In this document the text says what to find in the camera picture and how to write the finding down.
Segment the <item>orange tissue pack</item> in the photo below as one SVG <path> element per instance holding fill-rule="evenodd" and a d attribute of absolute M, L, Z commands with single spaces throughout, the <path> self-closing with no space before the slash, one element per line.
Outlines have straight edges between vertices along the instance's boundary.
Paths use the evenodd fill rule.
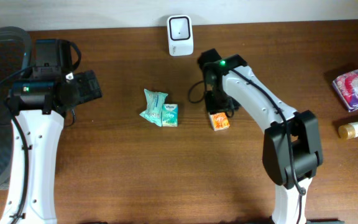
<path fill-rule="evenodd" d="M 214 131 L 221 131 L 230 127 L 229 120 L 225 112 L 209 114 L 209 119 Z"/>

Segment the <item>teal tissue pack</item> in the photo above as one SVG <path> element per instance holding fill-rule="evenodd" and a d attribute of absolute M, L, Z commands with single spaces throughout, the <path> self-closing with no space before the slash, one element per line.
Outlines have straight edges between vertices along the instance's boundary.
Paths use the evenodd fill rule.
<path fill-rule="evenodd" d="M 164 104 L 162 108 L 162 126 L 177 127 L 178 126 L 178 105 Z"/>

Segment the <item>teal wipes pouch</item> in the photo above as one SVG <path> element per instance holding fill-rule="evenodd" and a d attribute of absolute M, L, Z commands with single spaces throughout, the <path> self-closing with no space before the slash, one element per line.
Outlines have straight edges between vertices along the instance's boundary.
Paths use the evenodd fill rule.
<path fill-rule="evenodd" d="M 165 99 L 168 96 L 167 93 L 144 90 L 145 98 L 147 102 L 146 110 L 141 112 L 140 116 L 147 121 L 162 126 L 162 107 L 165 103 Z"/>

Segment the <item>red purple floral package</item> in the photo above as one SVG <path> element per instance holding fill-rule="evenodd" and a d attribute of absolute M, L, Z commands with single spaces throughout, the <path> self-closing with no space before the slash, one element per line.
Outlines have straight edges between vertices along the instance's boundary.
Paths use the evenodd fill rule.
<path fill-rule="evenodd" d="M 358 69 L 336 77 L 332 86 L 348 112 L 358 110 Z"/>

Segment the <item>cream tube gold cap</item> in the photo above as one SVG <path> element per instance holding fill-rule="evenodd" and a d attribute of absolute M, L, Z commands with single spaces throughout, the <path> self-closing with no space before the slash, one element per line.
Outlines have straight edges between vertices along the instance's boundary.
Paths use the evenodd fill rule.
<path fill-rule="evenodd" d="M 338 134 L 341 139 L 352 139 L 358 137 L 358 122 L 348 123 L 338 128 Z"/>

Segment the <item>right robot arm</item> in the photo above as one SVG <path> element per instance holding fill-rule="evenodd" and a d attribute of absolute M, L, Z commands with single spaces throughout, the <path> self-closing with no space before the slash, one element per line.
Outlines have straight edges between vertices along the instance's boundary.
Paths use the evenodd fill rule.
<path fill-rule="evenodd" d="M 271 223 L 307 223 L 308 188 L 323 163 L 317 117 L 302 113 L 276 97 L 238 54 L 222 58 L 215 49 L 198 58 L 209 114 L 233 113 L 239 108 L 254 119 L 264 134 L 262 163 L 275 184 Z"/>

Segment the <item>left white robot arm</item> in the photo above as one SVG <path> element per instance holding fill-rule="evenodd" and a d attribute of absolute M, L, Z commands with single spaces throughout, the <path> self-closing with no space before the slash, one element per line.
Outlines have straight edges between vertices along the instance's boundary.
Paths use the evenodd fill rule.
<path fill-rule="evenodd" d="M 35 63 L 18 72 L 4 106 L 11 117 L 13 147 L 7 202 L 0 223 L 56 223 L 54 182 L 65 117 L 102 97 L 94 71 L 75 73 L 81 52 L 74 42 L 35 43 Z"/>

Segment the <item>white barcode scanner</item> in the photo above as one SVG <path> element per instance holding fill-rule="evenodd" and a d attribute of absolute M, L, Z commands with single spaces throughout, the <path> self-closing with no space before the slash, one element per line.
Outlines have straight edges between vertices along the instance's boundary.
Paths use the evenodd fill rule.
<path fill-rule="evenodd" d="M 194 51 L 193 27 L 189 16 L 175 15 L 167 19 L 168 51 L 172 57 L 191 55 Z"/>

